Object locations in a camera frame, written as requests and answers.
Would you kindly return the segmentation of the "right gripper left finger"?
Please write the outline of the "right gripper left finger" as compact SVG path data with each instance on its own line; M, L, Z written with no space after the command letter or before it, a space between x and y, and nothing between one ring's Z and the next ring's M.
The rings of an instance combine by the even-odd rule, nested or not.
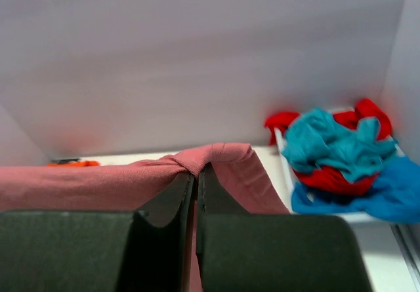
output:
M195 178L178 174L134 214L131 291L187 291Z

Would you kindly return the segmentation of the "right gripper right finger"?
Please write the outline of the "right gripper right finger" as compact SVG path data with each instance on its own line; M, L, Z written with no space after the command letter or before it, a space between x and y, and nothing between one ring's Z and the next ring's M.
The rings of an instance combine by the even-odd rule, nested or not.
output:
M249 213L219 182L211 165L199 174L196 256L204 291L240 291L244 256L240 223Z

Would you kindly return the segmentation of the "pink t-shirt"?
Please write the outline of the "pink t-shirt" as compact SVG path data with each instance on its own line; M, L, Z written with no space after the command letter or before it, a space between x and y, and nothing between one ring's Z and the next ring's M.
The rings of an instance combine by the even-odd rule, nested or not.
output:
M248 144L210 144L128 165L2 167L1 290L131 291L134 214L187 173L195 178L187 291L201 291L196 207L208 165L248 213L287 212Z

